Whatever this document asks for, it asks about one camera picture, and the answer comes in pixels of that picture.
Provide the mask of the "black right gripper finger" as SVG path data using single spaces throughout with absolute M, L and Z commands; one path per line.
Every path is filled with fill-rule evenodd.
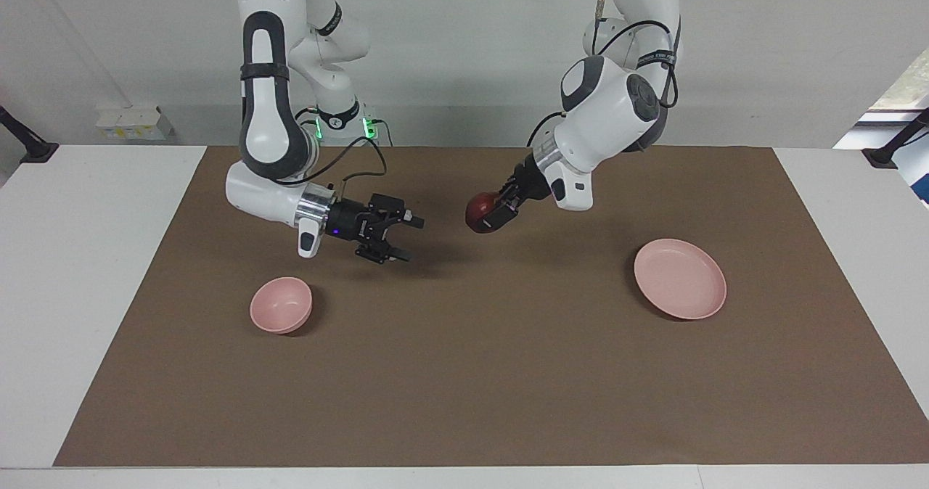
M 376 230 L 388 230 L 396 224 L 403 224 L 416 230 L 422 230 L 425 227 L 425 219 L 416 217 L 401 198 L 372 194 L 369 198 L 369 208 L 372 209 L 376 218 L 374 221 Z
M 412 259 L 411 252 L 389 243 L 385 232 L 363 232 L 356 240 L 358 245 L 355 254 L 365 260 L 384 264 L 392 260 L 409 262 Z

